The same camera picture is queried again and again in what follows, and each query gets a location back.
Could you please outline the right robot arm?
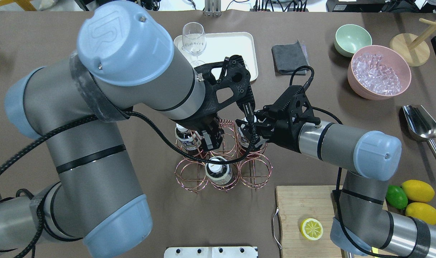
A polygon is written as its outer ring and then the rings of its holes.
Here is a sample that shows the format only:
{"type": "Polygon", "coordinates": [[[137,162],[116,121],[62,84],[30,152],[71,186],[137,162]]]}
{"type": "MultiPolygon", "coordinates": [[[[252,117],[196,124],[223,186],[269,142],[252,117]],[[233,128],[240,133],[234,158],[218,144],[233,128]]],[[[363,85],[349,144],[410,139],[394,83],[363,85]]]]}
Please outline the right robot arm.
{"type": "Polygon", "coordinates": [[[436,226],[383,209],[402,153],[398,138],[321,121],[303,86],[289,86],[274,104],[259,111],[250,87],[237,93],[237,105],[247,119],[237,123],[244,125],[251,142],[272,143],[347,170],[342,189],[333,191],[335,245],[362,256],[374,256],[371,249],[379,248],[393,258],[436,258],[436,226]]]}

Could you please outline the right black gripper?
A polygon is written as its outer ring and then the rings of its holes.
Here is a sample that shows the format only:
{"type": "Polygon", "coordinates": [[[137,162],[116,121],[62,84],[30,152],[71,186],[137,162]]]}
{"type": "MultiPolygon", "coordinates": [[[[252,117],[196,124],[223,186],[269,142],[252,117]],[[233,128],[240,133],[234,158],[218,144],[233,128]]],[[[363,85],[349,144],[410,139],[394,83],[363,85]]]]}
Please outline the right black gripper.
{"type": "MultiPolygon", "coordinates": [[[[272,105],[265,105],[256,112],[257,135],[279,147],[300,153],[299,136],[305,123],[318,125],[320,118],[313,108],[302,86],[289,86],[272,105]]],[[[251,141],[253,133],[247,119],[237,119],[238,141],[251,141]]]]}

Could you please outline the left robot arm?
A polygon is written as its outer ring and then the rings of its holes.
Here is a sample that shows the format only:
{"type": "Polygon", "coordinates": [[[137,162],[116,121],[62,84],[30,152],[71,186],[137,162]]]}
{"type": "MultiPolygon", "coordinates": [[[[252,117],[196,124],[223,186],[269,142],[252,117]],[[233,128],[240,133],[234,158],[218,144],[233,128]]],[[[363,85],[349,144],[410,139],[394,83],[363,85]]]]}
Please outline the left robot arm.
{"type": "Polygon", "coordinates": [[[33,197],[0,201],[0,255],[24,257],[39,241],[82,239],[94,258],[113,258],[151,232],[147,197],[117,121],[143,103],[200,133],[206,151],[220,147],[217,112],[245,101],[250,73],[243,59],[193,68],[170,34],[140,5],[109,2],[80,28],[77,49],[13,85],[8,119],[34,139],[0,167],[46,142],[60,181],[33,197]]]}

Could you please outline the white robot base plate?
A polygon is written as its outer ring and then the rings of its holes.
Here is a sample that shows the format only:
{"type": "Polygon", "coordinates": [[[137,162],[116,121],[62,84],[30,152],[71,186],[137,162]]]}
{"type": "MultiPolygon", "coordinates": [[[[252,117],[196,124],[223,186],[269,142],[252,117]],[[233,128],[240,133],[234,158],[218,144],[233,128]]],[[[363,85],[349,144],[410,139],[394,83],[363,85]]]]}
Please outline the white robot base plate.
{"type": "Polygon", "coordinates": [[[164,252],[164,258],[258,258],[257,247],[171,247],[164,252]]]}

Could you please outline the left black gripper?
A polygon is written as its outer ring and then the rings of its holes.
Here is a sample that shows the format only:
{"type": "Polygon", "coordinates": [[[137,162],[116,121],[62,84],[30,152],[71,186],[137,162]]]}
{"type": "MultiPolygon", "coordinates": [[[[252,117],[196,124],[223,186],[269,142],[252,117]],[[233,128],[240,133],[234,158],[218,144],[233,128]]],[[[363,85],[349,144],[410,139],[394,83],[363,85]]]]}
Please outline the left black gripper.
{"type": "Polygon", "coordinates": [[[222,62],[206,63],[195,67],[203,78],[205,98],[200,101],[200,108],[188,118],[175,120],[177,124],[196,131],[202,136],[202,149],[215,150],[220,148],[224,133],[219,125],[217,112],[232,103],[237,103],[241,111],[243,105],[249,104],[254,111],[255,101],[250,86],[250,72],[246,69],[242,56],[235,54],[225,57],[222,62]],[[220,103],[217,91],[231,89],[233,95],[220,103]]]}

